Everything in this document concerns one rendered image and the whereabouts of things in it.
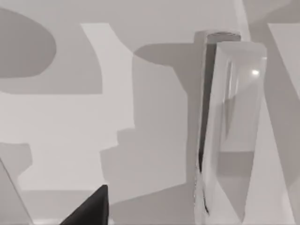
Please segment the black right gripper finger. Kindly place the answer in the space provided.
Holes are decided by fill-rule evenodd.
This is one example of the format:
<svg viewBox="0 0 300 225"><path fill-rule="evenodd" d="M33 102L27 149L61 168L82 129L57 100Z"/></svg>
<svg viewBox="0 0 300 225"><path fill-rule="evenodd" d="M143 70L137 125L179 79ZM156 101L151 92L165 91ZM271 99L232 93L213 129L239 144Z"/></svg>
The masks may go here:
<svg viewBox="0 0 300 225"><path fill-rule="evenodd" d="M102 185L79 207L67 216L60 225L108 225L108 186Z"/></svg>

